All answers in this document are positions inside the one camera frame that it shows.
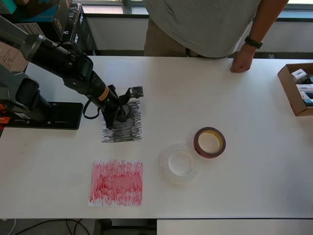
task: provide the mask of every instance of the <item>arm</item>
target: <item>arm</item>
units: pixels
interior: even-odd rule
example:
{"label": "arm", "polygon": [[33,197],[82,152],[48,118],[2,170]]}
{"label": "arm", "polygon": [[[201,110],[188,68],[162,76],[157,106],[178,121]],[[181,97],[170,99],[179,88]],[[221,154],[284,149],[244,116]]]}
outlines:
{"label": "arm", "polygon": [[[288,0],[261,0],[249,37],[257,42],[262,41],[287,2]],[[249,70],[255,51],[255,47],[244,44],[234,58],[230,71],[244,72]]]}

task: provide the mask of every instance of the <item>brown tape roll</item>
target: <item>brown tape roll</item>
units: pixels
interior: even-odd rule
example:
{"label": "brown tape roll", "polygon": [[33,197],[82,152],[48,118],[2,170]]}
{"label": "brown tape roll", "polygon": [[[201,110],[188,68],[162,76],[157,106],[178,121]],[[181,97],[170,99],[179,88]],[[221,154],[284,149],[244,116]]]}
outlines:
{"label": "brown tape roll", "polygon": [[[217,152],[208,153],[200,147],[199,137],[203,133],[210,133],[210,134],[214,135],[219,140],[220,147],[219,147],[219,150]],[[224,152],[224,150],[226,148],[226,140],[225,140],[225,137],[223,136],[223,134],[219,130],[217,130],[213,127],[205,127],[196,133],[196,135],[194,137],[194,148],[195,148],[196,152],[199,153],[199,155],[204,157],[204,158],[216,158]]]}

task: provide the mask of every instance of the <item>double-sided tape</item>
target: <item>double-sided tape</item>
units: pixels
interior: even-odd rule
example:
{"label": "double-sided tape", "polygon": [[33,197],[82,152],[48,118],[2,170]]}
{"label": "double-sided tape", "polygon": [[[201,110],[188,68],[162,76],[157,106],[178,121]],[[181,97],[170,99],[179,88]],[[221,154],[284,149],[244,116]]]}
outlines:
{"label": "double-sided tape", "polygon": [[[192,158],[193,161],[192,169],[186,174],[176,174],[170,169],[169,166],[170,157],[172,154],[178,151],[184,151],[188,153]],[[189,181],[192,181],[200,172],[201,164],[197,157],[197,153],[194,151],[193,148],[183,143],[175,143],[169,146],[161,153],[159,159],[163,173],[167,178],[169,178],[171,181],[175,183],[184,184]]]}
{"label": "double-sided tape", "polygon": [[[212,134],[219,140],[220,147],[216,152],[208,153],[200,147],[199,137],[200,137],[200,135],[202,135],[204,133]],[[197,151],[197,153],[199,153],[199,155],[204,157],[204,158],[216,158],[224,152],[224,150],[226,148],[226,140],[225,140],[225,137],[223,136],[223,134],[219,130],[217,130],[213,127],[205,127],[196,133],[196,135],[194,137],[194,148]]]}

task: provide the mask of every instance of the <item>wristwatch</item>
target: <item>wristwatch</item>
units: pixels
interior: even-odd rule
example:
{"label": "wristwatch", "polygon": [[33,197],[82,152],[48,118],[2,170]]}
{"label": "wristwatch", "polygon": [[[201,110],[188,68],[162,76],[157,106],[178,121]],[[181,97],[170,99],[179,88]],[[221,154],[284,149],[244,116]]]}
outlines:
{"label": "wristwatch", "polygon": [[261,46],[263,45],[263,42],[259,43],[255,40],[251,39],[249,36],[246,37],[245,42],[250,46],[256,47],[257,49],[260,49]]}

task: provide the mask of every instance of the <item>white wall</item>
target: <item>white wall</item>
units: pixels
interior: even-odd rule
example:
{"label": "white wall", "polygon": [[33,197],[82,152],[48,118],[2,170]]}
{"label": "white wall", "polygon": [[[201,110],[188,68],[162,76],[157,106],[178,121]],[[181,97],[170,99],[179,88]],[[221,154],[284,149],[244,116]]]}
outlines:
{"label": "white wall", "polygon": [[[99,50],[144,48],[148,19],[88,18],[88,22]],[[275,22],[259,51],[313,52],[313,23]]]}

